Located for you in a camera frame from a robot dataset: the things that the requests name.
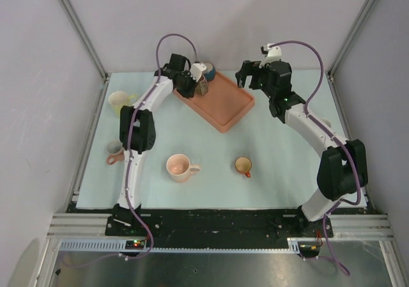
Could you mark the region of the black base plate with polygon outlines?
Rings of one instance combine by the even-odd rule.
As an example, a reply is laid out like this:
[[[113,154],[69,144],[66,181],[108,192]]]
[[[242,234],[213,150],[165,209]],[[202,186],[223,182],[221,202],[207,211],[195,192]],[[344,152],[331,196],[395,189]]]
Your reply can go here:
[[[107,220],[105,235],[145,238],[156,249],[284,249],[288,238],[333,237],[330,220],[308,222],[300,210],[143,209],[141,222],[130,213]]]

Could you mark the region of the small orange mug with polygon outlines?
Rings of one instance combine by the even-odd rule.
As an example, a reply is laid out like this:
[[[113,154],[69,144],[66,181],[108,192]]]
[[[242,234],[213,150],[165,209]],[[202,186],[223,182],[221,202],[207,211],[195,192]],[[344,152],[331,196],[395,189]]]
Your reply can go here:
[[[252,162],[248,157],[239,157],[235,161],[235,169],[247,178],[251,177]]]

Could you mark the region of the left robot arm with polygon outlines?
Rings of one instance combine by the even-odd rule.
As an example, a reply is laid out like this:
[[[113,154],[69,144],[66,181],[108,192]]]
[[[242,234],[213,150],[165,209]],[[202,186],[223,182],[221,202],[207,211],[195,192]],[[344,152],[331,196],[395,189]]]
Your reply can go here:
[[[112,219],[128,235],[137,234],[142,226],[141,218],[134,214],[141,205],[139,189],[144,161],[156,140],[153,112],[174,90],[187,98],[193,97],[202,71],[185,56],[172,54],[169,62],[155,72],[154,81],[143,96],[131,106],[121,108],[119,138],[124,148],[125,170]]]

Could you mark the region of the yellow faceted mug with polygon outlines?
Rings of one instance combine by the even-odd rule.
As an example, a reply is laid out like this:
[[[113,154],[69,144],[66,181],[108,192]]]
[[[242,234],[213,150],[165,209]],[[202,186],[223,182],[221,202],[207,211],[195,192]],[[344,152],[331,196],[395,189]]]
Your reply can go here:
[[[120,116],[121,108],[126,105],[133,105],[137,100],[137,95],[128,95],[124,91],[115,91],[108,98],[108,103],[116,116]]]

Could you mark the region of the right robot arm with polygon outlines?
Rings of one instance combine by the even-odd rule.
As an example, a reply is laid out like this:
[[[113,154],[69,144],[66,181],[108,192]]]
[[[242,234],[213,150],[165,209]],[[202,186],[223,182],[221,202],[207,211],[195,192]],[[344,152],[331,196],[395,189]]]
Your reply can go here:
[[[235,74],[239,88],[250,77],[250,89],[260,89],[267,96],[270,114],[298,132],[320,157],[318,188],[299,207],[295,221],[296,231],[308,237],[318,229],[318,220],[340,203],[360,203],[362,188],[368,183],[366,148],[358,139],[351,141],[336,134],[309,112],[307,102],[292,90],[291,76],[290,64],[283,61],[264,65],[245,60]],[[347,200],[349,194],[356,194],[356,201]]]

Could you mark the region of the large peach mug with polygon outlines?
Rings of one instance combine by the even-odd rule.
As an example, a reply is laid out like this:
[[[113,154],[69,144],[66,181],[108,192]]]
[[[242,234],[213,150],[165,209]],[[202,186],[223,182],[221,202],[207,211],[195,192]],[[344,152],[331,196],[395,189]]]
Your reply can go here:
[[[192,175],[200,172],[201,166],[191,164],[186,155],[175,154],[168,158],[166,169],[174,182],[182,183],[186,182]]]

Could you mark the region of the pink mug with handle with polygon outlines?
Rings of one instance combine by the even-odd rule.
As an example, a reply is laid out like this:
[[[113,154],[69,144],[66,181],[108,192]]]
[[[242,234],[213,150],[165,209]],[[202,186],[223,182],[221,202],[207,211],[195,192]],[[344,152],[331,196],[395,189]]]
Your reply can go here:
[[[106,163],[108,165],[113,165],[117,162],[122,162],[124,161],[124,147],[122,145],[122,142],[120,140],[112,140],[110,141],[106,147],[105,150],[108,154]]]

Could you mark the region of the salmon plastic tray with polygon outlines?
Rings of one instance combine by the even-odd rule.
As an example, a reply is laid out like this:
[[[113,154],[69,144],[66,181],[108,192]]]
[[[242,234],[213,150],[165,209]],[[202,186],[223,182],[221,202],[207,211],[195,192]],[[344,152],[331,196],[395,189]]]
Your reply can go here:
[[[226,133],[236,125],[255,104],[254,97],[220,72],[208,83],[205,95],[184,98],[173,93],[220,133]]]

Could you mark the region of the dark blue mug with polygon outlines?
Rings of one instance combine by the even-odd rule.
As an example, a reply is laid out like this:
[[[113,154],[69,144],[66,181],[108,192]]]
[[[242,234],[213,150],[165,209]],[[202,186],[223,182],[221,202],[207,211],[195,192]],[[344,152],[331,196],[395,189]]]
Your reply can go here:
[[[206,71],[204,72],[204,77],[208,82],[211,82],[215,78],[216,70],[211,63],[205,63]]]

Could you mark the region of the brown striped mug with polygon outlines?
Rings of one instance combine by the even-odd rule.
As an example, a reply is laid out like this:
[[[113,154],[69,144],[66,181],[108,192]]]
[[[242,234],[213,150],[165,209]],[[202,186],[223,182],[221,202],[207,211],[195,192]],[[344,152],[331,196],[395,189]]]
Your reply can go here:
[[[195,93],[199,96],[204,96],[208,93],[208,81],[206,80],[205,76],[202,75],[199,79]]]

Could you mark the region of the grey-blue patterned mug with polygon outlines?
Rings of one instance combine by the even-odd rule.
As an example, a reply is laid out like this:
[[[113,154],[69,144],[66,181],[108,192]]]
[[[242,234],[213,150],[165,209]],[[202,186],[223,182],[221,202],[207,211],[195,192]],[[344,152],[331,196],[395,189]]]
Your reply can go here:
[[[322,118],[321,120],[322,120],[322,122],[324,122],[328,127],[332,128],[331,123],[330,123],[326,118]]]

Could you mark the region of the aluminium frame rail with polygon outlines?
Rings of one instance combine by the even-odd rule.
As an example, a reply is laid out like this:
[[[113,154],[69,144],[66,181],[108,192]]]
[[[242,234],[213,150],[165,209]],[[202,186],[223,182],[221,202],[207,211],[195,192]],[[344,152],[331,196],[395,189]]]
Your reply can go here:
[[[55,213],[47,237],[105,238],[108,217],[104,213]]]

